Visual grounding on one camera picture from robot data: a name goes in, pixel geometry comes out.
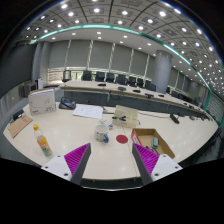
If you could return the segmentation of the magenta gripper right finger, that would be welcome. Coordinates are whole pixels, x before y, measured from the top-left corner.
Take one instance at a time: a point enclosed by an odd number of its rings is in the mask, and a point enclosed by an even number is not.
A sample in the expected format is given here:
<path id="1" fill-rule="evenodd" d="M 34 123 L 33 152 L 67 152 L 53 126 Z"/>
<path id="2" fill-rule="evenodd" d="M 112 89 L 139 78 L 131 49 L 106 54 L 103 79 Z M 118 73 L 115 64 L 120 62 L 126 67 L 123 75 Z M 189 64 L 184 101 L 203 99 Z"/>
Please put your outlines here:
<path id="1" fill-rule="evenodd" d="M 167 154 L 158 155 L 136 143 L 132 145 L 132 154 L 143 185 L 152 183 L 182 169 Z"/>

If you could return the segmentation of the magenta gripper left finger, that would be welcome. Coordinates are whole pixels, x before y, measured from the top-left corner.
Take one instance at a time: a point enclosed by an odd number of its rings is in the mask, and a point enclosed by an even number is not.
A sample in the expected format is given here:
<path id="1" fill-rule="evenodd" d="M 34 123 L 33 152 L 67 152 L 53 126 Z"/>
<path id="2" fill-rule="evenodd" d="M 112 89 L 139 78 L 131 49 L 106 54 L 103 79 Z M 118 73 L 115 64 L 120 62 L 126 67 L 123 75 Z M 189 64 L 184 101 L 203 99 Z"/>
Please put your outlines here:
<path id="1" fill-rule="evenodd" d="M 42 169 L 79 185 L 90 154 L 91 144 L 87 143 L 66 155 L 55 156 L 47 164 L 42 166 Z"/>

